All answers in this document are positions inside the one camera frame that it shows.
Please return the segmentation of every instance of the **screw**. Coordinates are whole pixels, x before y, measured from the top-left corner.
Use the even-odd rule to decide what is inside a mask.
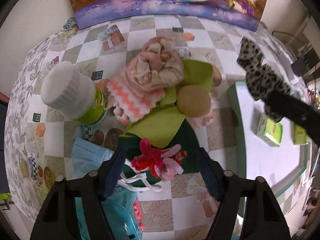
[[[224,171],[223,174],[227,177],[232,177],[233,176],[233,172],[232,171]]]
[[[90,171],[90,172],[89,172],[89,176],[90,176],[90,177],[95,177],[95,176],[98,175],[98,173],[99,173],[98,171]]]
[[[258,177],[257,177],[257,181],[263,183],[263,182],[265,182],[266,180],[264,179],[264,177],[258,176]]]
[[[58,175],[58,176],[56,177],[56,181],[57,181],[57,182],[61,182],[61,181],[63,181],[63,179],[64,179],[64,177],[63,177],[62,175]]]

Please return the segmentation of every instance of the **green felt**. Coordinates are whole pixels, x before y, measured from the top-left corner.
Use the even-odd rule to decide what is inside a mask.
[[[179,130],[185,117],[177,106],[156,107],[142,120],[128,125],[124,132],[147,138],[154,147],[165,148]]]
[[[159,101],[160,107],[173,105],[177,101],[176,87],[165,88],[165,96]]]
[[[126,158],[131,161],[135,156],[141,155],[139,149],[140,140],[141,139],[137,136],[120,136],[117,145],[121,146],[126,150]],[[185,159],[183,159],[181,163],[183,173],[199,172],[196,160],[196,152],[200,146],[194,130],[186,120],[182,122],[178,132],[176,133],[172,141],[169,143],[168,147],[172,147],[176,144],[180,144],[181,149],[187,151],[188,154],[188,156]],[[136,175],[135,172],[127,165],[123,167],[123,172],[127,178]],[[155,177],[153,177],[149,171],[146,171],[146,173],[147,180],[150,184],[155,184],[161,181],[160,179],[156,179]],[[145,186],[141,180],[138,180],[132,183],[131,185],[135,187]]]
[[[184,79],[179,84],[180,87],[199,85],[210,92],[213,72],[212,65],[204,61],[189,58],[184,58],[181,61],[183,63]]]

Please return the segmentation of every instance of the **blue face mask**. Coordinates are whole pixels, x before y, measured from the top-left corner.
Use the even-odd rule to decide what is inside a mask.
[[[104,161],[110,160],[113,151],[81,138],[76,138],[71,152],[73,176],[82,178],[89,171],[97,170]]]

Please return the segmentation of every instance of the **black cord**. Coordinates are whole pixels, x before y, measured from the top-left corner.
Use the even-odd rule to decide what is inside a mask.
[[[287,32],[281,32],[281,31],[273,31],[272,33],[271,33],[271,35],[273,36],[273,33],[274,32],[276,32],[276,33],[282,33],[282,34],[287,34],[287,35],[289,35],[289,36],[291,36],[291,37],[294,37],[297,41],[299,41],[303,46],[305,46],[305,43],[302,41],[302,40],[300,40],[298,37],[296,37],[296,36],[294,36],[293,34],[291,34],[291,33],[287,33]]]
[[[317,70],[317,65],[315,66],[315,71]],[[315,92],[316,92],[316,78],[315,78]]]

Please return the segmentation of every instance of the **wall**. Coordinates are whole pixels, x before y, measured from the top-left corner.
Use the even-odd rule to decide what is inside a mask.
[[[18,1],[0,29],[0,92],[10,96],[28,51],[60,30],[72,15],[69,0]],[[268,0],[262,21],[271,31],[294,33],[305,15],[300,0]]]
[[[29,50],[73,16],[69,0],[19,0],[0,28],[0,92],[10,96]]]
[[[294,33],[306,18],[301,0],[267,0],[261,21],[274,30]]]
[[[320,57],[320,29],[313,18],[308,19],[307,22],[308,24],[304,29],[303,34],[306,36],[308,41],[312,44],[313,48],[318,54],[318,57]],[[307,74],[305,74],[304,77],[311,75],[311,73],[317,70],[319,67],[320,67],[320,63],[318,63],[314,68],[312,68],[312,71],[309,71]],[[314,83],[314,80],[308,82],[307,85],[309,89],[314,89],[316,87],[316,89],[319,91],[320,78],[318,77],[316,79],[316,85]]]

